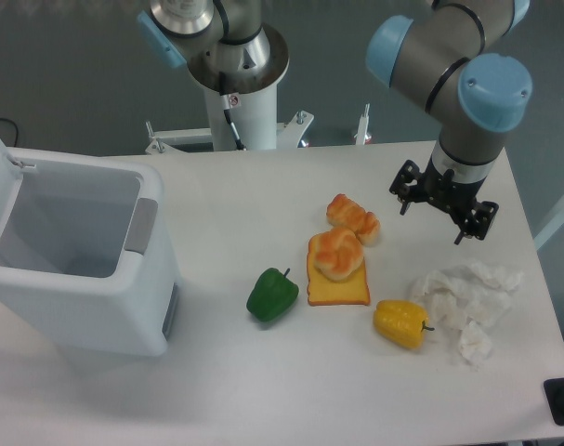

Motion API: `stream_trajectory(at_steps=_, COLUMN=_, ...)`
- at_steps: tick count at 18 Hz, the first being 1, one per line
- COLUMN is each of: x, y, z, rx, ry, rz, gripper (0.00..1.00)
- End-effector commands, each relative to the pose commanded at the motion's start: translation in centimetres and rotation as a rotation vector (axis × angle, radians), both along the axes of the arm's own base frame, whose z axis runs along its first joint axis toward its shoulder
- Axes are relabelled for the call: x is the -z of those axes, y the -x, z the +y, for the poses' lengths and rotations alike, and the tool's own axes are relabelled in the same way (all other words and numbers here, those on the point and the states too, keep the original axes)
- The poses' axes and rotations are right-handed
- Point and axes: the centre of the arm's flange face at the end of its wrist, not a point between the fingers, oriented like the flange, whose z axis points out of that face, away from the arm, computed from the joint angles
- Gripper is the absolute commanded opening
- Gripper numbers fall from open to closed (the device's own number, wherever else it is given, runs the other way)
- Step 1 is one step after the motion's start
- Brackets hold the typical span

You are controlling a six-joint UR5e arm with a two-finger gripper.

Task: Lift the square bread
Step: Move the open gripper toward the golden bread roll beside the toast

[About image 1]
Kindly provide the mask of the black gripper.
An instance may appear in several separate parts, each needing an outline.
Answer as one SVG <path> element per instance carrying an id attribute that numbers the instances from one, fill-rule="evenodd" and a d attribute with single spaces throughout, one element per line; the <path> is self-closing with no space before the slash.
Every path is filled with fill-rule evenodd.
<path id="1" fill-rule="evenodd" d="M 448 214 L 459 228 L 456 245 L 464 238 L 483 241 L 499 210 L 497 203 L 477 200 L 487 175 L 487 164 L 464 164 L 445 151 L 433 151 L 425 172 L 407 160 L 389 192 L 400 202 L 401 215 L 406 214 L 411 203 L 428 203 Z"/>

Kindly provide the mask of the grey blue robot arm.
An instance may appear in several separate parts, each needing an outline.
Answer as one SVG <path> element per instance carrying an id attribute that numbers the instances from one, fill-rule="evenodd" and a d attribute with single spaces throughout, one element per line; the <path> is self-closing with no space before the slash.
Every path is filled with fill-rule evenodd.
<path id="1" fill-rule="evenodd" d="M 436 1 L 423 23 L 387 19 L 367 47 L 370 73 L 441 125 L 426 168 L 406 162 L 390 191 L 403 207 L 428 203 L 446 213 L 461 238 L 485 238 L 498 211 L 477 195 L 524 116 L 532 80 L 520 62 L 489 46 L 528 7 L 525 1 Z M 259 2 L 153 1 L 138 26 L 167 64 L 187 67 L 203 89 L 215 150 L 299 144 L 305 119 L 277 121 L 288 47 L 262 20 Z"/>

